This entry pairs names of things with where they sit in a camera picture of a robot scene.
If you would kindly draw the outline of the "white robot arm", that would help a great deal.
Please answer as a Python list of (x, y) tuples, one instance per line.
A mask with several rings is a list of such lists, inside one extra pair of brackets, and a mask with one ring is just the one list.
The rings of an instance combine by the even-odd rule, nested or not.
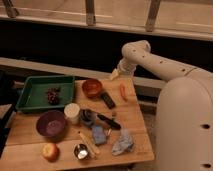
[(148, 41), (121, 49), (117, 72), (141, 66), (166, 82), (156, 117), (156, 171), (213, 171), (213, 72), (151, 52)]

